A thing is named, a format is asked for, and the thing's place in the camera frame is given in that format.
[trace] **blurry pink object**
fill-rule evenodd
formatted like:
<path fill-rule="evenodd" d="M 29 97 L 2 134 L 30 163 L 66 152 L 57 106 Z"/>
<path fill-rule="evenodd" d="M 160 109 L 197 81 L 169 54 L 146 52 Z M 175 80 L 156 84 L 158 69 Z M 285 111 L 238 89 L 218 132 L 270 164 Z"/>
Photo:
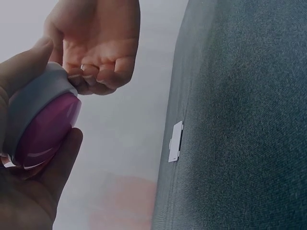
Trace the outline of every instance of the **blurry pink object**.
<path fill-rule="evenodd" d="M 90 215 L 90 230 L 150 230 L 156 183 L 137 177 L 110 175 L 98 209 Z"/>

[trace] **white label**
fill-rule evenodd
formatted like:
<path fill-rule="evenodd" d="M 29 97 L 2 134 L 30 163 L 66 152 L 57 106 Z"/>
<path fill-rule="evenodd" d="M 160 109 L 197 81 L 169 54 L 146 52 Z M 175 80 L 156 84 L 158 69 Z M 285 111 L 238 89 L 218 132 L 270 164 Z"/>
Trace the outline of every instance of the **white label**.
<path fill-rule="evenodd" d="M 170 150 L 169 150 L 168 162 L 178 161 L 182 130 L 183 130 L 182 121 L 178 122 L 173 127 L 173 135 L 169 146 Z"/>

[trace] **finger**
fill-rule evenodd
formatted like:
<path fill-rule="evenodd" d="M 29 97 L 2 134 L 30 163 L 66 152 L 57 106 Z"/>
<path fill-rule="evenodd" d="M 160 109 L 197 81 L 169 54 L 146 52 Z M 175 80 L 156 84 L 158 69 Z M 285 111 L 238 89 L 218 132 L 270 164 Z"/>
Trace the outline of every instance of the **finger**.
<path fill-rule="evenodd" d="M 77 88 L 84 81 L 83 80 L 83 70 L 80 68 L 71 69 L 68 72 L 68 80 L 75 88 Z"/>
<path fill-rule="evenodd" d="M 52 49 L 52 40 L 43 37 L 32 49 L 0 64 L 0 88 L 9 98 L 44 72 Z"/>
<path fill-rule="evenodd" d="M 69 178 L 82 139 L 82 132 L 76 128 L 72 129 L 57 154 L 38 178 L 38 181 L 49 190 L 56 202 L 59 201 L 63 188 Z"/>
<path fill-rule="evenodd" d="M 0 158 L 1 158 L 1 163 L 2 163 L 3 165 L 5 165 L 5 164 L 11 162 L 10 159 L 9 159 L 8 157 L 3 157 L 3 156 L 1 156 Z"/>
<path fill-rule="evenodd" d="M 88 84 L 89 87 L 92 87 L 97 84 L 97 74 L 99 69 L 92 65 L 82 65 L 83 69 L 83 78 Z"/>
<path fill-rule="evenodd" d="M 76 90 L 78 91 L 78 94 L 81 94 L 81 95 L 93 94 L 88 88 L 88 84 L 86 83 L 84 78 L 81 78 L 81 81 L 82 81 L 81 84 L 79 84 L 78 86 L 75 86 Z"/>
<path fill-rule="evenodd" d="M 115 71 L 115 62 L 114 63 L 103 64 L 103 65 L 101 65 L 99 67 L 100 71 L 105 70 L 105 69 Z"/>
<path fill-rule="evenodd" d="M 96 83 L 94 86 L 89 87 L 89 90 L 96 95 L 108 95 L 116 91 L 101 83 Z"/>
<path fill-rule="evenodd" d="M 28 180 L 39 174 L 48 164 L 48 162 L 49 161 L 46 161 L 30 170 L 25 170 L 22 167 L 8 167 L 7 169 L 9 170 L 11 175 L 18 177 L 21 180 Z"/>
<path fill-rule="evenodd" d="M 97 81 L 106 85 L 110 89 L 117 89 L 127 84 L 134 71 L 135 57 L 125 57 L 117 59 L 115 71 L 103 69 L 97 75 Z"/>
<path fill-rule="evenodd" d="M 67 61 L 63 61 L 63 68 L 67 71 L 67 72 L 70 72 L 72 69 L 81 69 L 81 64 L 78 65 L 78 64 L 72 64 L 72 63 L 69 63 Z"/>
<path fill-rule="evenodd" d="M 60 65 L 63 64 L 63 33 L 56 28 L 52 20 L 47 17 L 44 24 L 44 34 L 51 37 L 53 41 L 53 51 L 50 56 L 50 61 L 55 61 Z"/>

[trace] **round plastic container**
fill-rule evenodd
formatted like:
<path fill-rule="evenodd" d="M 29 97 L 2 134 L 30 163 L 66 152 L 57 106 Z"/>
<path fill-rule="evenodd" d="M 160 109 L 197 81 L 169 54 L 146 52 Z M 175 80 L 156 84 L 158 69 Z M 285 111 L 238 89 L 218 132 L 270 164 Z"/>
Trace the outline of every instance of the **round plastic container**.
<path fill-rule="evenodd" d="M 31 169 L 53 157 L 79 115 L 77 95 L 62 66 L 49 62 L 10 99 L 3 152 L 13 164 Z"/>

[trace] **fabric texture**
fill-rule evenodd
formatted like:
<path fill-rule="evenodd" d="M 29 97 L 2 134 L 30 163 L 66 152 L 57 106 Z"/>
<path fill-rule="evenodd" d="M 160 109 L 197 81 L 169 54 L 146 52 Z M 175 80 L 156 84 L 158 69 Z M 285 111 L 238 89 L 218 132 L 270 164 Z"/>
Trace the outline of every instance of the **fabric texture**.
<path fill-rule="evenodd" d="M 306 75 L 307 1 L 189 1 L 153 230 L 307 229 Z"/>

